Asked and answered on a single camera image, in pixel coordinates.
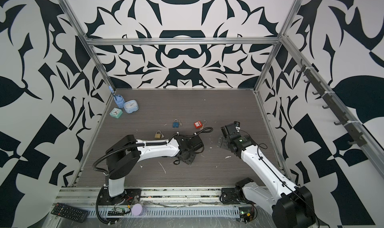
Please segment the brass padlock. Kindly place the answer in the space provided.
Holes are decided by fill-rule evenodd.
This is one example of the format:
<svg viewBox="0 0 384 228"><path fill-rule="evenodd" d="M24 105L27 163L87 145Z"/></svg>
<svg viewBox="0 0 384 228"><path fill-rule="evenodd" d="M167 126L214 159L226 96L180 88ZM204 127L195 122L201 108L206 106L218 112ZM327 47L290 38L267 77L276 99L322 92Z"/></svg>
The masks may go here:
<svg viewBox="0 0 384 228"><path fill-rule="evenodd" d="M161 131L157 131L155 133L155 139L162 139L162 138L164 138L163 133Z"/></svg>

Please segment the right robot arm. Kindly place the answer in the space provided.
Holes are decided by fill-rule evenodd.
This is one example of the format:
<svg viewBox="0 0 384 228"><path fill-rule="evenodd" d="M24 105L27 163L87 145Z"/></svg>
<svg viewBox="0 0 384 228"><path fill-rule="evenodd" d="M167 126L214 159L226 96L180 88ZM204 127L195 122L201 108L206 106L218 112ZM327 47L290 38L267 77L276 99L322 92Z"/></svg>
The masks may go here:
<svg viewBox="0 0 384 228"><path fill-rule="evenodd" d="M237 184L243 198L272 216L277 228L320 227L311 192L298 187L263 154L262 146L249 134L242 135L239 122L221 128L228 149L244 161L266 185L260 188L250 179Z"/></svg>

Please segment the red safety padlock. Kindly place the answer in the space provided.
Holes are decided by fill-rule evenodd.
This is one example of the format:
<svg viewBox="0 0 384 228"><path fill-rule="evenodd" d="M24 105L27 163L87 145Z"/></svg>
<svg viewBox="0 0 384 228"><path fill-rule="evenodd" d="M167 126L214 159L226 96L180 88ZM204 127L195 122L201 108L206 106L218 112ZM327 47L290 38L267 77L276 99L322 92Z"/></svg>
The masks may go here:
<svg viewBox="0 0 384 228"><path fill-rule="evenodd" d="M202 121L196 121L194 122L194 126L196 129L200 129L202 130L204 128L204 125L207 123L206 120L202 120Z"/></svg>

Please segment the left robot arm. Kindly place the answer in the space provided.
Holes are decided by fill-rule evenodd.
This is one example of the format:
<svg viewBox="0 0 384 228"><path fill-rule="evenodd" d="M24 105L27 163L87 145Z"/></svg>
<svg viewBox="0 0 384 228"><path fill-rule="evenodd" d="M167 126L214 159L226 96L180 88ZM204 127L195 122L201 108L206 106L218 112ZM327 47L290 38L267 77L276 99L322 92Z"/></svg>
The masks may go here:
<svg viewBox="0 0 384 228"><path fill-rule="evenodd" d="M180 162L190 165L196 155L205 149L200 134L211 133L213 130L212 127L206 127L192 135L182 135L177 132L169 139L156 141L137 140L134 135L127 135L110 147L104 156L92 164L93 170L103 173L106 178L95 205L98 220L109 226L119 221L119 219L113 221L102 218L99 212L101 195L107 191L108 200L118 198L119 203L123 203L127 196L125 177L138 162L152 158L170 157L176 159L174 165L179 165Z"/></svg>

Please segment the blue padlock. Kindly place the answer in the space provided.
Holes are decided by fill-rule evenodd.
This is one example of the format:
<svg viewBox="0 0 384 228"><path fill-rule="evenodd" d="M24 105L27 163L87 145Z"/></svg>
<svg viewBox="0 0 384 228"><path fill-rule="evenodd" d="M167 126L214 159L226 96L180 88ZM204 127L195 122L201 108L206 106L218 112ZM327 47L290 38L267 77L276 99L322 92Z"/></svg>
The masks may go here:
<svg viewBox="0 0 384 228"><path fill-rule="evenodd" d="M179 119L174 119L172 127L173 128L179 128L180 126L182 126L181 121Z"/></svg>

